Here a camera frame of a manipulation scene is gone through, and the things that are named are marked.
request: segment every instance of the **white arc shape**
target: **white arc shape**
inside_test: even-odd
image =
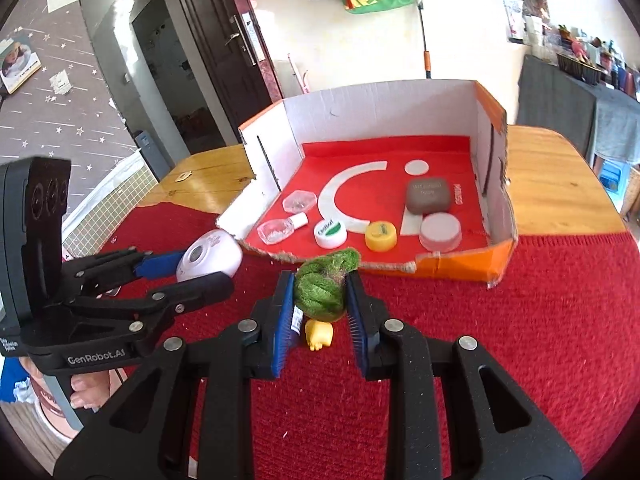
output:
[[[353,216],[346,215],[338,209],[335,205],[335,194],[338,192],[338,188],[347,182],[350,178],[363,173],[369,173],[369,171],[385,171],[386,160],[377,160],[375,162],[367,162],[366,164],[359,164],[357,166],[351,166],[346,170],[341,171],[337,175],[334,175],[329,182],[322,188],[320,195],[318,196],[318,211],[325,220],[333,219],[346,227],[347,231],[351,233],[364,234],[367,226],[370,224],[370,220],[361,220],[354,218]]]

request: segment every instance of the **wallpaper with stars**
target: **wallpaper with stars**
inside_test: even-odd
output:
[[[71,160],[68,212],[137,148],[115,109],[78,2],[49,12],[47,0],[20,0],[1,39],[27,36],[42,68],[0,110],[0,164],[24,156]],[[56,95],[49,78],[66,70],[73,88]]]

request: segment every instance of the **human hand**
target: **human hand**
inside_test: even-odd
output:
[[[69,400],[73,408],[101,408],[111,396],[109,371],[74,375],[71,387],[74,393]]]

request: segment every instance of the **white round device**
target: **white round device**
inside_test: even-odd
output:
[[[222,229],[214,229],[198,238],[183,254],[175,276],[179,282],[205,274],[224,272],[232,278],[242,262],[242,249]]]

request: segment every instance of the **door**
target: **door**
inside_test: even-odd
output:
[[[223,108],[238,126],[282,98],[249,0],[180,0]]]

